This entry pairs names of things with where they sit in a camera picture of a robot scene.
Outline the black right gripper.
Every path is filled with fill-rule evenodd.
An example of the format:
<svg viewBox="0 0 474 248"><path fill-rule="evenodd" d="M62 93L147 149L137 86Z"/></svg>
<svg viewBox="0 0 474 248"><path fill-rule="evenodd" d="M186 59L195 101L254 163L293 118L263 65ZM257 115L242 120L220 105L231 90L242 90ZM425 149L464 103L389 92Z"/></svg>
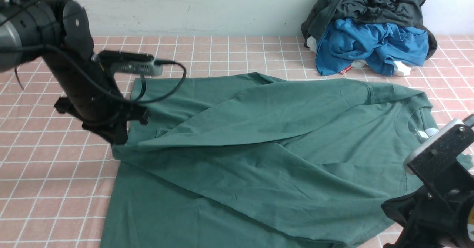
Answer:
<svg viewBox="0 0 474 248"><path fill-rule="evenodd" d="M449 167L433 184L386 200L381 209L402 232L385 248L472 248L473 175Z"/></svg>

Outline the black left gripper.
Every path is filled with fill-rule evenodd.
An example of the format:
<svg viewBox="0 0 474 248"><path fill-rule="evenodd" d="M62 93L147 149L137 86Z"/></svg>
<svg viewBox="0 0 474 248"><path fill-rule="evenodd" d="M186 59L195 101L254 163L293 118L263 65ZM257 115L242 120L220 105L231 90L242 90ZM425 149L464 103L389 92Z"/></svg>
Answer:
<svg viewBox="0 0 474 248"><path fill-rule="evenodd" d="M66 93L54 106L80 120L83 129L108 135L112 145L123 145L128 140L128 122L146 125L150 111L137 100L124 98L114 75L93 62L93 55L82 58L59 48L45 50L42 57Z"/></svg>

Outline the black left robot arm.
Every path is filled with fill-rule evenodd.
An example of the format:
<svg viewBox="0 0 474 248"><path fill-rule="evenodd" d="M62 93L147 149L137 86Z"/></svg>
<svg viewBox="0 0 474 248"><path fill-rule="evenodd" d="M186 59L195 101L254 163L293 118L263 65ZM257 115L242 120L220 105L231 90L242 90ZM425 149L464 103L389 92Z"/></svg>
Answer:
<svg viewBox="0 0 474 248"><path fill-rule="evenodd" d="M54 104L112 145L128 139L127 123L148 123L149 110L127 100L114 79L152 63L147 54L94 52L89 20L74 0L1 0L1 71L41 57L66 96Z"/></svg>

